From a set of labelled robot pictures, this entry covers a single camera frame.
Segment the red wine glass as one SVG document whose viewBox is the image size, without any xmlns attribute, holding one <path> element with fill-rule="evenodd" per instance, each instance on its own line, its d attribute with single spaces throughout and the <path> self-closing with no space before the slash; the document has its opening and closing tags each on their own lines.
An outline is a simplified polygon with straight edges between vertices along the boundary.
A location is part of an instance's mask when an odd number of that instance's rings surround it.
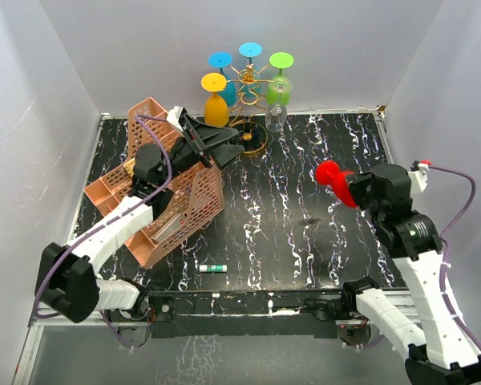
<svg viewBox="0 0 481 385">
<path fill-rule="evenodd" d="M 356 208 L 353 197 L 348 188 L 346 177 L 353 175 L 352 171 L 342 171 L 332 160 L 320 163 L 315 171 L 315 181 L 324 186 L 330 186 L 336 197 L 346 206 Z"/>
</svg>

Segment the yellow wine glass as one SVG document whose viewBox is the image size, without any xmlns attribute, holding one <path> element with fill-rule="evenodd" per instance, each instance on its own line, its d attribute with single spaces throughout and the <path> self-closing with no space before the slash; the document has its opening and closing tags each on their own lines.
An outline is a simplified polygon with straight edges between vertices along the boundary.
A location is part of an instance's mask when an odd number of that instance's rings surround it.
<svg viewBox="0 0 481 385">
<path fill-rule="evenodd" d="M 228 105 L 219 93 L 226 88 L 227 79 L 218 72 L 211 72 L 202 77 L 201 86 L 210 93 L 204 105 L 205 123 L 224 127 L 228 124 Z"/>
</svg>

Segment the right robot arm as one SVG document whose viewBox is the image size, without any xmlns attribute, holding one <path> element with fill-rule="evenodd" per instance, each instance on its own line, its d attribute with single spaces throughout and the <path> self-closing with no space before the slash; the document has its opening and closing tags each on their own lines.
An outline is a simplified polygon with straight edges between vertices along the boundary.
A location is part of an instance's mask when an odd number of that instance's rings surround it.
<svg viewBox="0 0 481 385">
<path fill-rule="evenodd" d="M 447 280 L 448 247 L 433 221 L 414 210 L 412 196 L 428 184 L 431 164 L 410 170 L 379 164 L 364 173 L 340 172 L 333 190 L 349 207 L 367 211 L 410 292 L 412 322 L 372 278 L 343 286 L 342 311 L 368 318 L 401 355 L 413 384 L 481 382 L 481 343 L 468 330 Z"/>
</svg>

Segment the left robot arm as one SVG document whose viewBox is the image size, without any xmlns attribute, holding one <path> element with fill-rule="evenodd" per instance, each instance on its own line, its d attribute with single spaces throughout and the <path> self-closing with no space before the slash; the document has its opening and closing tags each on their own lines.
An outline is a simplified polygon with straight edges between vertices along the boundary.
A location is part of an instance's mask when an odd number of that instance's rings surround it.
<svg viewBox="0 0 481 385">
<path fill-rule="evenodd" d="M 235 128 L 215 127 L 174 107 L 165 122 L 180 133 L 170 150 L 154 137 L 137 150 L 132 187 L 119 205 L 97 225 L 71 243 L 50 243 L 42 252 L 35 286 L 32 313 L 43 303 L 74 323 L 93 312 L 122 310 L 140 320 L 149 311 L 144 288 L 127 279 L 101 280 L 96 274 L 108 258 L 142 228 L 162 216 L 174 192 L 171 181 L 197 164 L 224 168 L 244 148 L 235 144 L 240 135 Z"/>
</svg>

